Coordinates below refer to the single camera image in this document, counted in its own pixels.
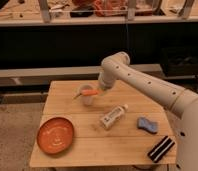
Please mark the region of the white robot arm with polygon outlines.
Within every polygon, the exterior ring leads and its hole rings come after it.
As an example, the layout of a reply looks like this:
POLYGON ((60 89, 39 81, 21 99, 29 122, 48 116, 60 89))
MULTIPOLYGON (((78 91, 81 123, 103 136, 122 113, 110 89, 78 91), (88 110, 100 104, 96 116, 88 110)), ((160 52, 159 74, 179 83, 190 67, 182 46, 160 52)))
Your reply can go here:
POLYGON ((100 89, 107 91, 120 79, 175 114, 180 119, 178 171, 198 171, 198 94, 132 69, 129 64, 130 57, 125 52, 104 58, 98 77, 100 89))

